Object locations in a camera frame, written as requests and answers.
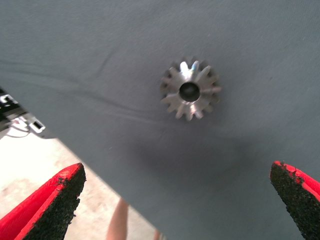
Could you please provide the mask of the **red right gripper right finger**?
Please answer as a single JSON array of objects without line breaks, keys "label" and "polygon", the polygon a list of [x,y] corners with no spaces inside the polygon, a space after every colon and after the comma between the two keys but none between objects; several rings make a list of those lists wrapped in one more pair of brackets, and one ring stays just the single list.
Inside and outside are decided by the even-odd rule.
[{"label": "red right gripper right finger", "polygon": [[281,161],[274,161],[270,181],[306,240],[320,238],[320,182]]}]

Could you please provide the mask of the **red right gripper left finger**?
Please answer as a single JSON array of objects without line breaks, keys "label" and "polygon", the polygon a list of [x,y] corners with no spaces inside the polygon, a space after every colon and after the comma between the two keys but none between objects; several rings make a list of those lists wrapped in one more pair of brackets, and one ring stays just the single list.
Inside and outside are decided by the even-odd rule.
[{"label": "red right gripper left finger", "polygon": [[82,163],[60,170],[0,220],[0,238],[63,240],[85,181]]}]

